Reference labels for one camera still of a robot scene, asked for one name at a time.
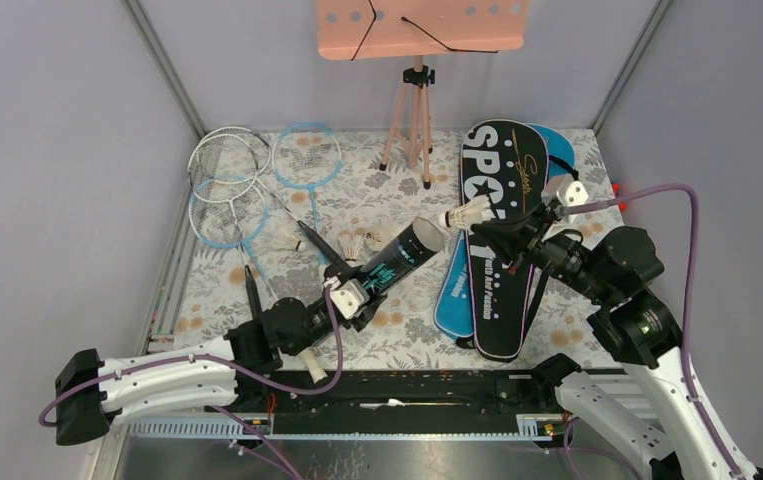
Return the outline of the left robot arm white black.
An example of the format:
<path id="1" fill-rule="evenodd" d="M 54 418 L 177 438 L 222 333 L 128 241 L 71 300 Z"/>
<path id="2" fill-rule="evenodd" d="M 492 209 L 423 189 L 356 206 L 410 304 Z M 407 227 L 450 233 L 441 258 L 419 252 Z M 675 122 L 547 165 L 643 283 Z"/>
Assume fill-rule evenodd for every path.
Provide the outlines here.
<path id="1" fill-rule="evenodd" d="M 390 282 L 379 267 L 331 267 L 321 297 L 305 304 L 285 297 L 264 309 L 250 290 L 252 318 L 227 333 L 190 347 L 141 357 L 102 358 L 96 349 L 75 353 L 54 383 L 55 398 L 39 415 L 59 446 L 99 439 L 112 425 L 153 412 L 233 402 L 253 411 L 271 387 L 298 395 L 333 388 L 324 370 L 310 366 L 314 386 L 269 379 L 286 356 L 299 357 L 327 337 L 342 344 L 342 328 L 361 331 L 386 300 Z"/>

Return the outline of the black shuttlecock tube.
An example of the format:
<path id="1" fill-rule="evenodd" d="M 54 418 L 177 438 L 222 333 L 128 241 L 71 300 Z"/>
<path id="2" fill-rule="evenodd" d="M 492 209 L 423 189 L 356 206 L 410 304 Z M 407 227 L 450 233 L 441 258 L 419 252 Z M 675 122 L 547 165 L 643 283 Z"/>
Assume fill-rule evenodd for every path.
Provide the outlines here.
<path id="1" fill-rule="evenodd" d="M 428 219 L 416 217 L 368 262 L 358 267 L 354 279 L 367 293 L 367 303 L 373 303 L 385 297 L 390 289 L 444 246 L 441 230 Z"/>

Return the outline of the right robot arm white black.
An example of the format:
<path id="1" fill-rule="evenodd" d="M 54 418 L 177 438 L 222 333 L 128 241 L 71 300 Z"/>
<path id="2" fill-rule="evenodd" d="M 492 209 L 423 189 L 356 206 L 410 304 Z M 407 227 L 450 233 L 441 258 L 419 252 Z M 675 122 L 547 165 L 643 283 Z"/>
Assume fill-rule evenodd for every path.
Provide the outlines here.
<path id="1" fill-rule="evenodd" d="M 502 261 L 532 264 L 596 306 L 595 338 L 641 389 L 660 423 L 645 423 L 606 396 L 580 367 L 555 355 L 530 386 L 540 410 L 562 407 L 608 440 L 639 479 L 763 479 L 705 395 L 687 351 L 686 323 L 650 290 L 664 271 L 648 233 L 621 226 L 588 249 L 566 231 L 546 233 L 562 213 L 539 205 L 471 227 Z"/>

